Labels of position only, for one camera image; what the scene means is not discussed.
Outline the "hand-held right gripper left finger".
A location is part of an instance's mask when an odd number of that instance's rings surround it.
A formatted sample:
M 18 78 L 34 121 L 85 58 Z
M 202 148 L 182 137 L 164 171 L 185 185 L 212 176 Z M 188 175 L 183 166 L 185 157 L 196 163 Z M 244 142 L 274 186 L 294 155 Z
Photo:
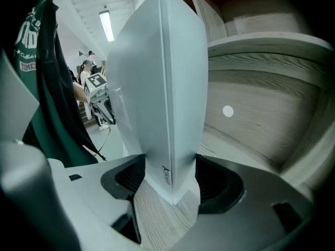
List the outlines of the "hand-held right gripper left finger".
M 69 168 L 48 162 L 80 244 L 140 243 L 133 197 L 144 179 L 144 155 Z

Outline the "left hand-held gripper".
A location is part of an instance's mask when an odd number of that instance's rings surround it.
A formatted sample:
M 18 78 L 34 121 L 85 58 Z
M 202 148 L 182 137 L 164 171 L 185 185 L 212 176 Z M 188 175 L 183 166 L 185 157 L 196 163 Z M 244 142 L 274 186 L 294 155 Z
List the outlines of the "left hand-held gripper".
M 93 113 L 109 124 L 116 124 L 111 107 L 106 78 L 101 73 L 93 74 L 85 79 L 84 93 Z

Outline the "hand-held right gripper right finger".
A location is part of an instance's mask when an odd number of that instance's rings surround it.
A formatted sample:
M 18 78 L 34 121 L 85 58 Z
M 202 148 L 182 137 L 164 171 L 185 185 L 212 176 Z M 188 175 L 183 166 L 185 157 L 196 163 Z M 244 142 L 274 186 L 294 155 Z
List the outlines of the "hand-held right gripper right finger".
M 312 203 L 277 175 L 196 156 L 200 205 L 174 250 L 284 250 L 314 215 Z

